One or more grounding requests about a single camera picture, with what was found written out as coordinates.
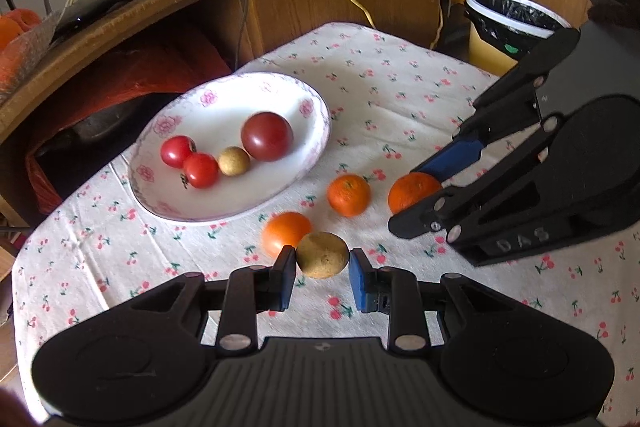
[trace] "tangerine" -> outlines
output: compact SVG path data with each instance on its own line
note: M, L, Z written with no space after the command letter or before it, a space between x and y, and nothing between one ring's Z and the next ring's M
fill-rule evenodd
M262 229L262 247L276 259L283 247L297 247L300 239L311 230L308 217L298 212L283 212L272 217Z
M344 174L329 184L326 188L326 198L338 214L354 217L363 213L369 206L371 188L361 176Z
M9 17L0 17L0 51L4 50L9 42L23 33L20 25Z
M392 185L386 203L391 213L397 214L441 188L442 185L433 176L424 172L409 172Z

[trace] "plate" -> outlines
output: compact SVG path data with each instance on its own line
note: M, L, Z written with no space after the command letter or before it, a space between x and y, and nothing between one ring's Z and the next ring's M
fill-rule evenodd
M198 151L216 158L242 146L240 130L252 114L275 112L289 121L291 152L276 162L252 159L237 177L220 174L210 188L185 188L180 169L160 159L162 142L184 134ZM203 84L178 97L145 127L129 162L130 187L138 203L173 223L212 223L243 216L273 200L318 162L331 131L326 103L301 80L277 73L244 73Z

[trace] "cherry print tablecloth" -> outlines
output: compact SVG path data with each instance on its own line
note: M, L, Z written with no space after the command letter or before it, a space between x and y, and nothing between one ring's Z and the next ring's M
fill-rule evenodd
M329 145L318 165L267 208L248 217L200 227L177 227L147 214L127 180L130 151L117 157L69 197L22 248L13 271L20 373L31 412L43 420L30 375L31 360L59 331L132 298L171 277L198 270L225 279L248 264L270 264L260 230L271 214L297 210L317 230L362 247L375 266L412 270L437 281L456 271L581 328L602 341L616 361L616 379L602 409L606 425L640 412L640 227L588 245L511 264L474 269L452 251L444 234L414 241L386 228L386 194L393 181L439 147L472 113L471 101L494 78L468 64L393 36L350 24L329 24L246 65L276 71L314 87L332 114ZM507 154L524 136L493 144L480 162L456 176L466 184ZM324 197L341 172L369 181L372 204L361 216L335 214ZM204 342L212 343L216 313ZM437 326L430 318L430 330ZM329 280L298 275L290 309L258 316L260 336L386 336L384 315L355 311L347 270ZM545 390L540 389L544 407Z

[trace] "red tomato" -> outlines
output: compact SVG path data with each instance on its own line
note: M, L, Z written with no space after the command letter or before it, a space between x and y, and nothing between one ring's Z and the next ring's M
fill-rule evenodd
M196 144L188 136L174 136L160 148L162 161L175 169L182 169L184 161L196 151Z
M258 161L273 162L283 158L293 143L293 130L279 114L258 112L242 126L242 147Z
M194 152L182 166L183 181L194 188L207 188L218 179L218 162L212 155L204 152Z

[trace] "potato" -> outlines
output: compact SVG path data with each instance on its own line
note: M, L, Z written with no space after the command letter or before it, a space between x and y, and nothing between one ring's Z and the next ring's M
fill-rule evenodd
M311 232L298 243L296 261L306 276L327 279L347 266L349 247L333 233Z
M225 176L239 176L247 172L250 166L251 158L239 147L227 147L218 158L218 167Z

